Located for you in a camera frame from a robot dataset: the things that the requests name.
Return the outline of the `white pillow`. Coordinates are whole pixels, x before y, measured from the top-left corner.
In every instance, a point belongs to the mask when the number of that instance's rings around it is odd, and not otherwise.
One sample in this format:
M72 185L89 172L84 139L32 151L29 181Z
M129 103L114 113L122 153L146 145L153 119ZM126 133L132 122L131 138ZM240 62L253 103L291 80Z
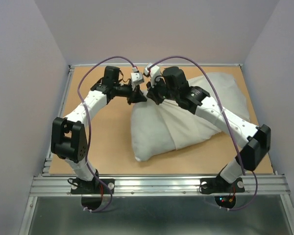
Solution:
M168 127L159 109L150 100L136 103L132 108L131 145L138 162L175 150Z

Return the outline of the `cream pillowcase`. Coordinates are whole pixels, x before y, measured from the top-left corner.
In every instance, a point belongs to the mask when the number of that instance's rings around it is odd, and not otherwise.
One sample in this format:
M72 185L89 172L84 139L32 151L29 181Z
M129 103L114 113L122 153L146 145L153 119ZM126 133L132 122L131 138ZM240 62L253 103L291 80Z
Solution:
M193 88L208 95L199 104L183 109L177 101L165 99L157 105L148 98L135 104L131 116L131 140L135 153L151 151L153 155L209 140L220 132L232 131L239 144L238 120L249 121L246 97L234 76L222 72L191 78Z

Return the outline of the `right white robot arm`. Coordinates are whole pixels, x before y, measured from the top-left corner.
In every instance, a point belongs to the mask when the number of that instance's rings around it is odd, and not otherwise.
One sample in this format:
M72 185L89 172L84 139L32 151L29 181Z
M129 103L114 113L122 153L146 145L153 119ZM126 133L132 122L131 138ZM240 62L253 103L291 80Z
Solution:
M174 101L178 107L203 118L227 133L235 147L240 147L237 156L229 162L211 182L211 192L227 191L245 171L254 171L270 149L271 129L263 124L257 126L235 115L221 105L219 97L211 96L199 86L189 85L184 71L179 67L168 67L163 71L148 64L144 75L147 97L160 105L164 100Z

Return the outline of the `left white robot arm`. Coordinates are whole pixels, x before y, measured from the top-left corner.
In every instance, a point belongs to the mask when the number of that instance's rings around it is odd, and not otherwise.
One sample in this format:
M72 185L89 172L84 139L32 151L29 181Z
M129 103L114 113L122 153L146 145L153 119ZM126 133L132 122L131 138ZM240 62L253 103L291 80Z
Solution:
M51 152L65 160L76 174L69 180L73 193L94 193L102 188L98 171L89 163L91 120L114 97L125 97L128 104L145 102L140 90L144 82L143 74L137 67L132 68L127 83L119 78L122 71L118 67L106 66L103 77L96 82L81 103L68 115L56 117L52 123Z

